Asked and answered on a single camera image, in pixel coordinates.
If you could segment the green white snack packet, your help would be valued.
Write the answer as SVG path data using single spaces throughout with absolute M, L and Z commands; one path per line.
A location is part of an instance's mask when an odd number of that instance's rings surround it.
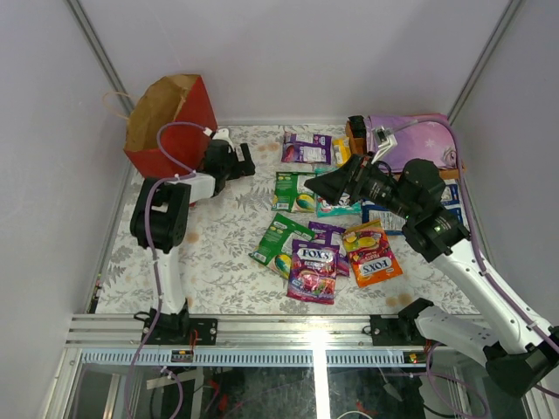
M 343 193 L 337 205 L 329 204 L 323 197 L 315 194 L 316 215 L 318 217 L 326 216 L 345 216 L 357 215 L 361 213 L 361 203 L 359 201 L 348 205 L 349 194 Z

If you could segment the yellow snack packet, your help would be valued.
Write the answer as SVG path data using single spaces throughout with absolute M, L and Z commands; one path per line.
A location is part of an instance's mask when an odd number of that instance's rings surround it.
M 349 138 L 347 136 L 332 140 L 333 162 L 336 167 L 343 166 L 351 157 L 352 152 L 349 147 Z

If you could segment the purple snack packet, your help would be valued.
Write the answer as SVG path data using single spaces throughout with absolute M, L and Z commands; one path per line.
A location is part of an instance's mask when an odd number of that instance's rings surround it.
M 348 255 L 342 241 L 342 234 L 344 233 L 345 229 L 339 226 L 313 221 L 308 223 L 308 228 L 314 233 L 314 243 L 339 247 L 337 258 L 337 274 L 348 277 L 350 265 Z
M 282 162 L 332 163 L 332 137 L 325 134 L 285 132 Z

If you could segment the wooden tray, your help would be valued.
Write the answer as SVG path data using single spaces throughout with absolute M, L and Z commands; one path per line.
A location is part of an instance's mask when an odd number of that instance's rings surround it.
M 349 138 L 349 148 L 353 154 L 365 154 L 367 152 L 366 140 L 354 136 L 352 124 L 349 120 L 346 122 L 345 134 Z M 459 178 L 459 171 L 456 168 L 440 169 L 439 174 L 443 180 L 457 180 Z

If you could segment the green yellow snack bag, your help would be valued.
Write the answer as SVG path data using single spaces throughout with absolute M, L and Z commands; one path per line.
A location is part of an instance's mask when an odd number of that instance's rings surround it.
M 305 182 L 314 179 L 311 172 L 277 172 L 272 201 L 273 211 L 290 213 L 314 213 L 316 199 L 314 192 Z

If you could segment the blue chips bag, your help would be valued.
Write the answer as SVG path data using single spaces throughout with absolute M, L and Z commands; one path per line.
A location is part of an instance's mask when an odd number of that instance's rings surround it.
M 463 204 L 459 192 L 459 185 L 456 180 L 446 180 L 446 187 L 441 196 L 443 206 L 452 212 L 460 222 L 467 225 L 463 217 Z M 402 236 L 402 228 L 405 220 L 396 216 L 387 209 L 379 205 L 375 205 L 371 201 L 362 201 L 362 223 L 368 223 L 378 219 L 381 226 L 388 236 Z

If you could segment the orange Fox's candy bag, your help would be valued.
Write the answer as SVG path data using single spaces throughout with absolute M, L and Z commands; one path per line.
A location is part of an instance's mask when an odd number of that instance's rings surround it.
M 403 274 L 380 219 L 345 230 L 342 243 L 360 288 Z

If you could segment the colourful snack packet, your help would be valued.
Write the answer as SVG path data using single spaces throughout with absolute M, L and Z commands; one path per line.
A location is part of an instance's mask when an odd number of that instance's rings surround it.
M 293 240 L 287 297 L 322 305 L 335 302 L 338 245 Z

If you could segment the red paper bag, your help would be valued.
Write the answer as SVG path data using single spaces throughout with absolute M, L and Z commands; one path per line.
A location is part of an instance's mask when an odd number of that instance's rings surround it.
M 126 121 L 123 151 L 144 177 L 187 175 L 201 167 L 217 121 L 203 77 L 175 74 L 157 80 L 138 99 L 129 115 L 110 107 L 107 99 L 124 92 L 109 92 L 103 105 Z

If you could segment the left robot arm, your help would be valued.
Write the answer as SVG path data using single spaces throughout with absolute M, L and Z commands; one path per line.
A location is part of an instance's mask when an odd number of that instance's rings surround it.
M 158 180 L 147 178 L 141 186 L 130 222 L 138 245 L 152 253 L 154 300 L 143 322 L 147 345 L 213 345 L 215 320 L 192 319 L 179 272 L 179 246 L 183 243 L 190 206 L 217 196 L 229 180 L 255 174 L 249 145 L 237 152 L 228 140 L 213 140 L 205 151 L 202 170 Z

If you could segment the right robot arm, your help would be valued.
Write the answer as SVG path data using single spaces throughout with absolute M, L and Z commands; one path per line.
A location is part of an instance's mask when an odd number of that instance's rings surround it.
M 539 315 L 487 262 L 471 231 L 441 202 L 446 187 L 432 161 L 412 159 L 394 178 L 386 163 L 352 155 L 339 169 L 305 182 L 330 204 L 368 200 L 404 219 L 407 244 L 450 278 L 488 328 L 421 300 L 400 313 L 400 338 L 426 338 L 485 368 L 506 394 L 520 398 L 558 366 L 558 329 Z

